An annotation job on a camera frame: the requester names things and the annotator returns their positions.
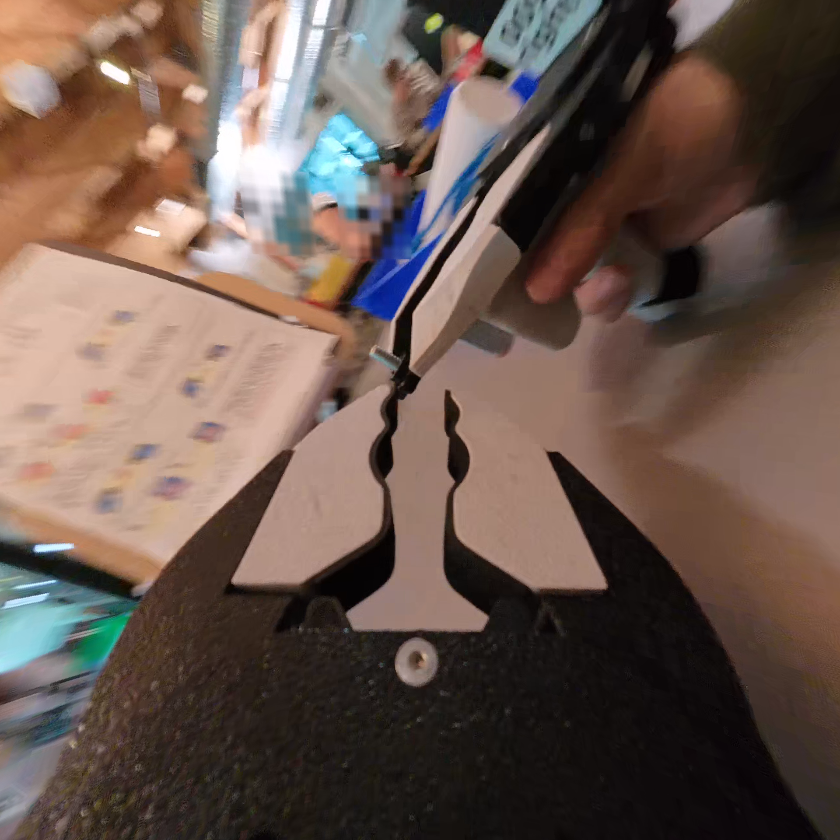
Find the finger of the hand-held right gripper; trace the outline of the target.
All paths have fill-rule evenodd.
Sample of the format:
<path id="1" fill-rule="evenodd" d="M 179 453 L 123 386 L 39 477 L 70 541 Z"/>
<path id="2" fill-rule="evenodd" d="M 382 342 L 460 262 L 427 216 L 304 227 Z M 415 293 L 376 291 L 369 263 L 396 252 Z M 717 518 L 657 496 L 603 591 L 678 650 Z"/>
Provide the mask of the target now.
<path id="1" fill-rule="evenodd" d="M 407 371 L 422 379 L 488 309 L 521 252 L 496 224 L 471 224 L 442 244 L 411 315 Z"/>
<path id="2" fill-rule="evenodd" d="M 503 168 L 496 173 L 494 178 L 491 178 L 488 175 L 480 184 L 480 189 L 457 213 L 455 219 L 434 247 L 428 261 L 420 269 L 418 276 L 411 285 L 392 321 L 391 352 L 396 355 L 405 355 L 406 357 L 408 355 L 411 340 L 411 315 L 415 306 L 419 302 L 422 292 L 427 291 L 431 285 L 432 279 L 430 276 L 427 276 L 427 273 L 434 262 L 436 254 L 439 253 L 442 244 L 446 242 L 447 238 L 451 235 L 455 235 L 459 238 L 459 230 L 468 228 L 471 224 L 496 224 L 505 232 L 501 226 L 501 211 L 509 204 L 517 189 L 524 183 L 527 175 L 536 165 L 544 147 L 549 141 L 550 134 L 550 126 L 544 126 L 536 136 L 534 136 L 519 152 L 516 153 L 510 163 L 504 165 Z M 518 248 L 521 252 L 521 261 L 522 247 L 518 245 Z M 478 319 L 488 314 L 489 309 L 490 305 Z"/>

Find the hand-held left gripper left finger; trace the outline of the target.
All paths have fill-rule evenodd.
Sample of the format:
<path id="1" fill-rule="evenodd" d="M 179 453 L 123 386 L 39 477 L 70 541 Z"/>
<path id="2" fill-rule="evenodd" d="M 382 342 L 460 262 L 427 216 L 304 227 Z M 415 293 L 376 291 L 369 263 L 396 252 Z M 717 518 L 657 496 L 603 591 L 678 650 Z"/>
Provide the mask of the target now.
<path id="1" fill-rule="evenodd" d="M 380 385 L 294 447 L 231 580 L 243 592 L 361 604 L 390 579 L 395 534 L 385 479 L 396 396 Z"/>

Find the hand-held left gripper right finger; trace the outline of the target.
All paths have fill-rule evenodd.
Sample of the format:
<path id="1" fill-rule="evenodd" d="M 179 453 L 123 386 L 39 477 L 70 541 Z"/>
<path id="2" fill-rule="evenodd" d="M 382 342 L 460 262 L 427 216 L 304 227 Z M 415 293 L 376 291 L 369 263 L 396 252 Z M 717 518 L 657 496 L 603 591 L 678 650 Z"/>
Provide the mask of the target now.
<path id="1" fill-rule="evenodd" d="M 501 601 L 534 614 L 545 596 L 604 593 L 606 575 L 541 445 L 451 391 L 444 429 L 453 480 L 444 526 L 450 586 L 484 614 Z"/>

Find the black knob screw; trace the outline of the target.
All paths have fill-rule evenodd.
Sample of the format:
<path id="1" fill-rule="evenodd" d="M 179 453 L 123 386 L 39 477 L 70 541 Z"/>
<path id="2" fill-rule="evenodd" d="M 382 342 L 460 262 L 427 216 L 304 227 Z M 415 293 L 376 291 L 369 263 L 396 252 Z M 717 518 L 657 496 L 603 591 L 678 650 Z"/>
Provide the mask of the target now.
<path id="1" fill-rule="evenodd" d="M 396 355 L 379 345 L 375 345 L 371 348 L 369 357 L 389 371 L 394 392 L 399 400 L 405 399 L 415 392 L 421 377 L 411 370 L 405 355 Z"/>

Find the person's right forearm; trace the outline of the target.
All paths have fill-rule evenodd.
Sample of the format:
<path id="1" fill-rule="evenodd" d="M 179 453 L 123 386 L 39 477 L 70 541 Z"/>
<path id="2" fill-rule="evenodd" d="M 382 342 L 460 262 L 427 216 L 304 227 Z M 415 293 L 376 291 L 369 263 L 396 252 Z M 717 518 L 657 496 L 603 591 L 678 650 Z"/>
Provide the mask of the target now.
<path id="1" fill-rule="evenodd" d="M 752 203 L 837 215 L 839 2 L 735 2 L 687 50 L 738 91 L 736 156 L 756 176 Z"/>

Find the person's right hand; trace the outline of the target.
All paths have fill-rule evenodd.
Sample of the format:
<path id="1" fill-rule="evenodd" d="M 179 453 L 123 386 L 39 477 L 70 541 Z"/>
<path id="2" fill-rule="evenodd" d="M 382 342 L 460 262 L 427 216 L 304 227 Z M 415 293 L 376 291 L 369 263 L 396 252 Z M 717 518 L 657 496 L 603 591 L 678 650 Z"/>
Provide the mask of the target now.
<path id="1" fill-rule="evenodd" d="M 572 295 L 585 316 L 615 321 L 639 283 L 633 266 L 606 260 L 622 229 L 652 251 L 681 249 L 745 209 L 758 176 L 739 159 L 742 111 L 727 73 L 698 49 L 679 53 L 542 244 L 531 300 Z"/>

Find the white paper roll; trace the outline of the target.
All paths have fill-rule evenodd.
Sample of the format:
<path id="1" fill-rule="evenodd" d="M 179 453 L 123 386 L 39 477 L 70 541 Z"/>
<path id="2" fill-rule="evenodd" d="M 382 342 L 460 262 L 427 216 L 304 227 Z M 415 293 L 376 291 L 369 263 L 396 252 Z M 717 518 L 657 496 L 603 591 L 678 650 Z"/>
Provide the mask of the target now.
<path id="1" fill-rule="evenodd" d="M 426 246 L 443 234 L 466 201 L 483 160 L 518 114 L 519 96 L 502 81 L 471 77 L 449 97 L 416 231 Z"/>

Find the blue plastic bin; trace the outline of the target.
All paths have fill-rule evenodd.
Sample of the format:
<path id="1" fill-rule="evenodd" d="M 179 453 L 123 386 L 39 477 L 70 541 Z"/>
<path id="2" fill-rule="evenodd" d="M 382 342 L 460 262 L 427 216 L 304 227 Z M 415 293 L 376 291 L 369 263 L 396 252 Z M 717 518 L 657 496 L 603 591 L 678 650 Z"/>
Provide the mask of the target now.
<path id="1" fill-rule="evenodd" d="M 523 104 L 537 90 L 538 83 L 539 78 L 537 76 L 520 72 L 514 76 L 512 82 L 504 84 L 519 96 L 522 108 Z M 455 88 L 450 89 L 444 95 L 443 106 L 435 105 L 433 108 L 433 115 L 441 118 L 437 125 L 439 128 L 444 119 L 449 97 Z M 463 205 L 466 204 L 469 195 L 478 183 L 480 168 L 476 181 L 472 185 Z M 360 309 L 382 321 L 394 319 L 411 285 L 417 278 L 420 269 L 428 261 L 434 247 L 438 244 L 442 236 L 440 235 L 435 241 L 426 246 L 417 243 L 417 226 L 423 212 L 424 189 L 430 172 L 425 175 L 426 181 L 423 189 L 418 192 L 418 195 L 413 200 L 408 220 L 401 223 L 398 228 L 397 244 L 399 244 L 400 248 L 397 250 L 397 256 L 384 256 L 377 261 L 364 278 L 360 288 L 352 299 L 353 308 Z"/>

